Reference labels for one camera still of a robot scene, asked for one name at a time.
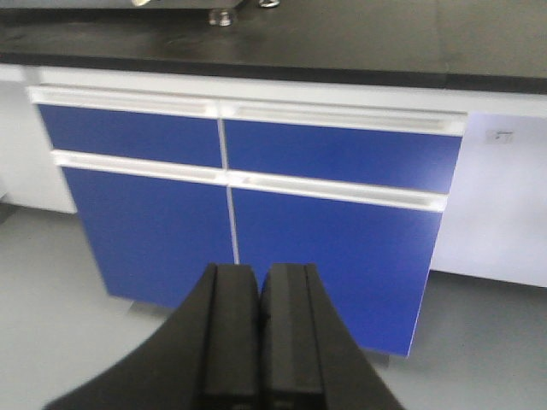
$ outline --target cabinet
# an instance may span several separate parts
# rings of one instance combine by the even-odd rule
[[[364,347],[406,355],[460,145],[452,114],[31,90],[113,295],[207,262],[314,262]]]
[[[47,133],[25,93],[22,68],[0,64],[0,79],[0,178],[6,194],[2,201],[73,214],[67,184],[51,159]]]

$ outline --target white cabinet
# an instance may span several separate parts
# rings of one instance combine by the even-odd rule
[[[547,287],[546,158],[547,118],[471,115],[432,268]]]
[[[174,306],[232,252],[259,280],[317,263],[363,347],[409,353],[464,116],[30,93],[113,295]]]
[[[75,212],[39,114],[26,95],[22,73],[0,67],[0,179],[4,201],[30,208]]]

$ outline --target cabinet door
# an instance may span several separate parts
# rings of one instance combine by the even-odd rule
[[[263,280],[274,262],[315,263],[365,348],[407,355],[441,215],[233,190],[242,263]]]
[[[207,263],[233,263],[225,187],[64,172],[110,294],[176,307]]]

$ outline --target blue cabinet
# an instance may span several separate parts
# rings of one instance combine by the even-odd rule
[[[64,173],[110,294],[174,308],[207,263],[233,263],[225,187]]]
[[[316,263],[363,347],[406,355],[440,224],[438,213],[234,190],[241,263]]]
[[[230,167],[448,192],[461,138],[243,120],[225,121]]]
[[[442,210],[433,193],[450,188],[460,138],[226,118],[221,135],[229,102],[191,118],[66,106],[113,107],[114,91],[50,105],[45,88],[39,109],[112,295],[174,307],[237,249],[261,281],[272,263],[312,262],[362,346],[408,354],[441,218],[411,208]]]
[[[44,104],[39,109],[56,149],[222,166],[216,120]]]

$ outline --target drawer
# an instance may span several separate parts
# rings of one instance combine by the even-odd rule
[[[448,192],[461,138],[226,120],[230,168]]]
[[[221,167],[216,120],[39,104],[56,149]]]

